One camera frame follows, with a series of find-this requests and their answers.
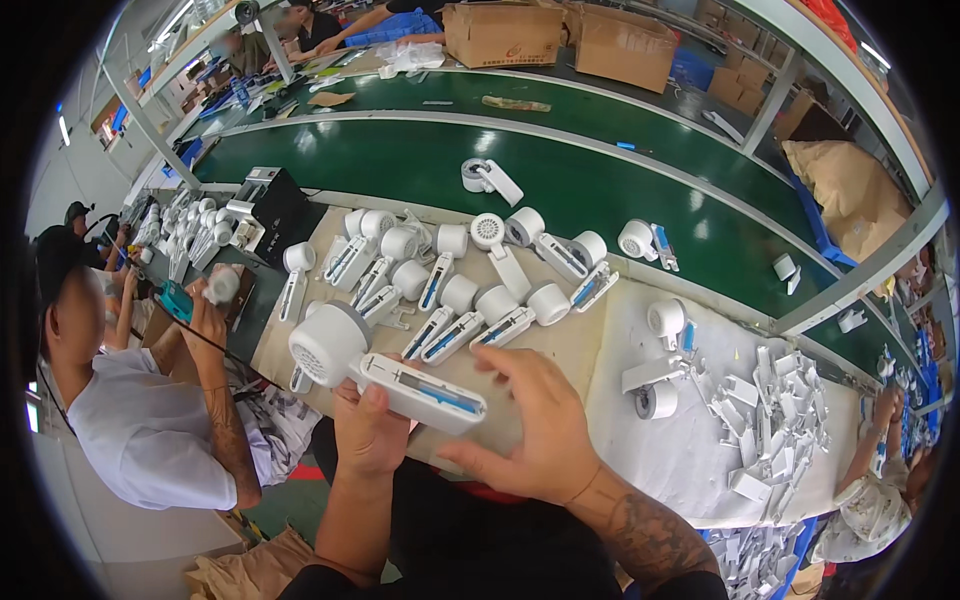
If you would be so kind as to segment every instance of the brown paper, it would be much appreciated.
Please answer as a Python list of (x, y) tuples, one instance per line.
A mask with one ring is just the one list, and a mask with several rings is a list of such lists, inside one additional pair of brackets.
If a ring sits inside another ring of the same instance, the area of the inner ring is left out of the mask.
[(297, 576), (313, 550), (287, 525), (279, 536), (244, 554), (197, 557), (197, 570), (183, 573), (191, 600), (273, 600)]
[(322, 107), (335, 107), (343, 104), (355, 95), (355, 91), (351, 91), (349, 94), (335, 94), (330, 91), (321, 91), (317, 92), (317, 95), (311, 98), (307, 104), (320, 105)]
[(844, 254), (863, 262), (913, 212), (883, 165), (850, 142), (782, 143), (790, 168), (824, 208), (824, 225)]

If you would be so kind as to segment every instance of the man's right hand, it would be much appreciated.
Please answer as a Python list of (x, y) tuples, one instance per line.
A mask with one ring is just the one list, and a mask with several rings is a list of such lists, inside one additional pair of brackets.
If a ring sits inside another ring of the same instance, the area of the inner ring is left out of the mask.
[(560, 368), (530, 349), (477, 345), (476, 369), (510, 382), (520, 409), (523, 441), (504, 458), (474, 442), (442, 445), (437, 455), (499, 492), (564, 505), (582, 492), (601, 462), (587, 432), (580, 396)]

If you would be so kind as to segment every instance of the plastic bag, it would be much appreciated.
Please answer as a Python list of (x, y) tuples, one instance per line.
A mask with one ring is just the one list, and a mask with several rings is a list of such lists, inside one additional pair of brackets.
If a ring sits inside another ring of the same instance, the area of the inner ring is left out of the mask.
[(847, 25), (847, 19), (834, 6), (833, 0), (801, 0), (807, 8), (820, 17), (824, 23), (830, 27), (834, 33), (840, 36), (847, 46), (856, 54), (856, 40), (850, 33), (850, 26)]

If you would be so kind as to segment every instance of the finger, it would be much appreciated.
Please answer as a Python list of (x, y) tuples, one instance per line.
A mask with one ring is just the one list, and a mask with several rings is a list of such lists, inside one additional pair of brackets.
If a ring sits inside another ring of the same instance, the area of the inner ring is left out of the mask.
[(516, 466), (496, 452), (467, 440), (447, 442), (437, 449), (437, 456), (444, 458), (486, 483), (495, 490), (515, 486)]

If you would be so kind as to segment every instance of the blue plastic bin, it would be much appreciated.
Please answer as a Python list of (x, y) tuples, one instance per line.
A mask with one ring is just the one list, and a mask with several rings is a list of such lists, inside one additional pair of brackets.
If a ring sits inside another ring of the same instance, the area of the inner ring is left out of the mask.
[(383, 41), (394, 41), (410, 34), (438, 34), (440, 26), (421, 9), (413, 12), (399, 12), (379, 25), (344, 40), (347, 46), (366, 46)]
[(685, 48), (677, 48), (670, 65), (670, 77), (680, 85), (692, 85), (707, 91), (713, 81), (713, 65)]

